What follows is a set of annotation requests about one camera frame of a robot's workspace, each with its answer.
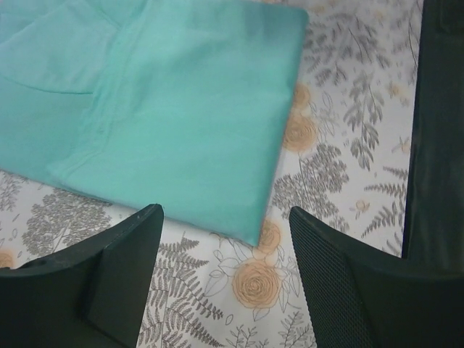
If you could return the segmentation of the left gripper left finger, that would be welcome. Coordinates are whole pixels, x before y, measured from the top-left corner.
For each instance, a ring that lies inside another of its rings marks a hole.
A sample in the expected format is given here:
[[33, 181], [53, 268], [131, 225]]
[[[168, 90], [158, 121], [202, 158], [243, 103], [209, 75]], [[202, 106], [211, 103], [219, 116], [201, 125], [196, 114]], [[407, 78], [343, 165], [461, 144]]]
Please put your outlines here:
[[135, 347], [157, 257], [158, 204], [58, 252], [1, 269], [2, 347]]

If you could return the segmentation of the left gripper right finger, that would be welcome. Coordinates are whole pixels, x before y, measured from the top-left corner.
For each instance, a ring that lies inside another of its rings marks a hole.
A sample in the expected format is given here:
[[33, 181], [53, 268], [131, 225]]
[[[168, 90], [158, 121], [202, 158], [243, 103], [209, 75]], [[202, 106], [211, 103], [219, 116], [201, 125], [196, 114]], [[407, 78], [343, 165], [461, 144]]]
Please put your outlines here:
[[461, 347], [463, 275], [395, 257], [300, 207], [289, 225], [319, 347]]

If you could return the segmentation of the teal t shirt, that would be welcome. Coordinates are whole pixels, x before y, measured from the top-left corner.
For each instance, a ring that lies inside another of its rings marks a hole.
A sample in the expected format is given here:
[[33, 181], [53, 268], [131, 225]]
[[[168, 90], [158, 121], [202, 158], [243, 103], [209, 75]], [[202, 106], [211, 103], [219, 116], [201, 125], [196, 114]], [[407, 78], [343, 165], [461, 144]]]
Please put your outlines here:
[[1, 168], [257, 245], [308, 15], [3, 1]]

